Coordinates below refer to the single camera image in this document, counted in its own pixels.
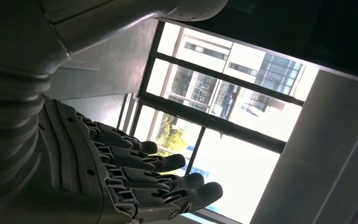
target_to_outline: building window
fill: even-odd
[[[208,104],[212,98],[212,92],[216,85],[217,79],[200,74],[198,72],[193,72],[193,74],[195,85],[190,92],[190,99],[199,103],[190,102],[189,107],[206,112],[209,107]]]
[[[254,92],[250,98],[249,104],[264,112],[267,107],[268,99],[267,96]]]
[[[222,81],[217,91],[212,113],[224,120],[228,120],[239,90],[239,86]]]
[[[171,92],[180,96],[186,96],[190,81],[193,77],[193,71],[183,67],[178,67],[173,79]]]
[[[266,53],[255,84],[289,95],[301,67],[299,62]]]
[[[211,57],[215,57],[215,58],[218,58],[218,59],[221,59],[224,61],[226,61],[228,59],[228,55],[226,55],[226,54],[223,54],[223,53],[220,53],[218,51],[211,50],[208,48],[200,47],[200,46],[197,46],[197,45],[189,43],[189,42],[185,43],[185,48],[194,50],[194,51],[200,52],[202,54],[209,55]]]
[[[250,69],[248,67],[245,67],[245,66],[242,66],[242,65],[239,65],[239,64],[235,64],[235,63],[232,63],[232,62],[230,62],[228,64],[228,67],[231,68],[231,69],[234,69],[234,70],[237,70],[237,71],[252,75],[252,76],[257,75],[256,70],[253,70],[253,69]]]

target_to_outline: window frame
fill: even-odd
[[[177,65],[177,66],[189,69],[189,70],[193,70],[194,72],[198,72],[200,74],[207,75],[212,78],[216,78],[218,80],[221,80],[222,82],[228,82],[230,84],[234,84],[239,87],[246,88],[248,90],[257,92],[257,93],[259,93],[259,96],[265,95],[267,98],[272,97],[277,100],[295,104],[295,105],[298,105],[301,107],[304,103],[304,101],[301,101],[301,100],[296,99],[292,96],[280,93],[278,91],[274,91],[274,90],[268,89],[266,87],[263,87],[263,86],[260,86],[260,85],[254,84],[254,83],[250,83],[250,82],[223,74],[222,72],[218,72],[218,71],[214,71],[214,70],[202,67],[200,65],[197,65],[197,64],[194,64],[191,62],[177,59],[173,56],[168,56],[168,55],[159,53],[158,47],[160,44],[160,39],[161,39],[162,33],[164,31],[165,23],[166,23],[165,21],[161,21],[161,20],[158,22],[158,26],[157,26],[155,37],[154,37],[154,40],[153,40],[153,43],[151,46],[149,58],[147,60],[144,77],[143,77],[143,80],[141,83],[139,93],[137,95],[138,108],[136,110],[136,114],[135,114],[135,118],[134,118],[134,121],[133,121],[133,124],[131,127],[130,134],[131,135],[135,134],[135,130],[136,130],[136,127],[137,127],[137,124],[139,121],[139,116],[140,116],[143,106],[147,106],[147,107],[155,109],[156,111],[164,112],[166,114],[169,114],[169,115],[178,117],[180,119],[187,120],[189,122],[200,125],[201,130],[200,130],[198,139],[196,141],[196,145],[194,146],[190,161],[187,165],[186,175],[190,173],[190,171],[193,167],[193,163],[194,163],[195,157],[197,155],[198,148],[200,146],[202,137],[203,137],[205,130],[207,128],[218,131],[221,134],[224,134],[224,135],[227,135],[230,137],[234,137],[234,138],[246,141],[251,144],[255,144],[255,145],[262,147],[264,149],[271,150],[273,152],[282,154],[283,149],[286,145],[286,142],[284,142],[282,140],[275,139],[273,137],[267,136],[265,134],[259,133],[257,131],[251,130],[249,128],[245,128],[245,127],[242,127],[235,123],[232,123],[228,120],[224,120],[220,117],[216,117],[214,115],[211,115],[211,114],[208,114],[208,113],[205,113],[202,111],[198,111],[198,110],[191,108],[189,106],[171,101],[169,99],[164,98],[163,96],[153,95],[146,91],[147,86],[150,81],[150,78],[151,78],[151,72],[152,72],[153,66],[155,64],[155,61],[156,61],[156,59],[159,59],[159,60],[168,62],[171,65]],[[176,23],[176,25],[185,27],[185,26],[183,26],[183,24]],[[214,213],[214,212],[206,210],[206,209],[202,209],[201,211],[193,212],[193,214],[200,216],[200,217],[204,217],[205,219],[208,219],[210,221],[217,222],[217,223],[238,224],[238,222],[236,222],[232,219],[229,219],[227,217],[224,217],[220,214]]]

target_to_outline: gray robotic hand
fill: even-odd
[[[0,224],[125,224],[170,219],[217,200],[218,184],[197,174],[160,175],[164,159],[142,147],[126,149],[135,150],[138,168],[123,164],[120,150],[93,143],[73,108],[41,92],[76,52],[147,18],[208,19],[226,2],[0,0]]]

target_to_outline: window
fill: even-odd
[[[170,173],[183,176],[200,130],[201,127],[199,125],[143,106],[134,135],[141,141],[149,140],[156,142],[158,155],[182,154],[186,159],[186,166]],[[191,170],[208,176],[207,171],[196,166],[192,166]]]
[[[303,65],[272,54],[266,54],[256,84],[289,95]]]
[[[249,223],[278,159],[277,153],[207,129],[194,166],[207,171],[205,182],[219,182],[224,191],[223,197],[207,208]]]
[[[212,57],[224,60],[224,61],[226,61],[228,59],[228,55],[225,55],[225,54],[220,53],[215,50],[203,48],[203,47],[197,46],[197,45],[189,43],[189,42],[185,43],[185,48],[194,50],[194,51],[200,52],[202,54],[206,54],[206,55],[209,55],[209,56],[212,56]]]
[[[182,80],[185,76],[189,77],[190,82],[184,84],[185,87],[177,86],[173,81],[168,82],[166,93],[162,97],[282,141],[289,139],[301,106],[199,72],[188,69],[185,73],[177,72],[185,68],[175,64],[171,66],[172,71],[168,76],[165,70],[160,73],[152,72],[151,79]],[[176,96],[181,97],[180,101],[172,98],[173,87],[186,89],[187,92]]]
[[[318,68],[169,23],[156,38],[135,136],[157,142],[159,154],[183,154],[175,174],[222,185],[202,217],[249,223]],[[239,181],[252,184],[238,194]]]
[[[205,41],[197,42],[194,38],[187,38],[190,35],[197,40]],[[192,56],[183,49],[207,54],[210,58],[218,58],[221,61]],[[289,95],[301,101],[306,99],[319,70],[312,65],[304,65],[262,50],[173,24],[166,24],[158,52]]]
[[[247,67],[245,67],[245,66],[242,66],[242,65],[239,65],[239,64],[235,64],[235,63],[232,63],[232,62],[230,62],[230,64],[228,64],[228,67],[231,68],[231,69],[234,69],[234,70],[237,70],[237,71],[246,73],[246,74],[250,74],[250,75],[252,75],[252,76],[256,76],[256,75],[257,75],[257,71],[256,71],[256,70],[253,70],[253,69],[250,69],[250,68],[247,68]]]

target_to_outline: glass pane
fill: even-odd
[[[200,130],[199,125],[143,106],[135,137],[140,141],[157,143],[158,155],[182,154],[186,159],[186,166],[169,173],[184,176]],[[193,170],[202,173],[196,166],[193,166]]]
[[[294,79],[289,78],[289,79],[288,79],[288,82],[286,83],[286,85],[288,85],[288,86],[293,86],[293,84],[294,84]]]
[[[287,94],[300,100],[306,99],[318,73],[314,66],[169,23],[165,24],[158,51],[266,88],[268,72],[293,78],[301,88]],[[279,91],[279,87],[270,89]]]
[[[201,217],[198,217],[196,215],[193,215],[192,213],[183,213],[183,214],[181,214],[181,216],[184,216],[186,218],[194,220],[194,221],[196,221],[197,223],[200,223],[200,224],[217,224],[217,223],[208,221],[206,219],[203,219]]]
[[[147,88],[147,91],[172,100],[169,96],[173,95],[173,89],[182,90],[181,95],[175,97],[182,99],[183,105],[195,108],[199,111],[209,113],[222,119],[231,121],[235,124],[261,132],[271,137],[287,141],[293,127],[300,114],[301,107],[289,104],[278,99],[254,92],[235,84],[228,83],[204,74],[194,74],[191,70],[182,71],[184,68],[171,64],[164,65],[164,68],[171,67],[171,72],[153,68],[151,80],[166,80],[164,89]],[[203,76],[201,90],[197,88],[197,82]],[[267,88],[279,89],[279,82],[268,79],[264,80],[263,85]],[[280,90],[289,94],[291,87]]]
[[[282,80],[282,75],[279,75],[279,74],[276,74],[276,73],[273,73],[273,72],[269,72],[268,75],[267,75],[267,79],[269,80],[273,80],[273,81],[276,81],[276,82],[281,82]]]
[[[278,159],[277,153],[207,129],[194,166],[207,173],[205,182],[218,182],[224,192],[207,209],[248,224]]]

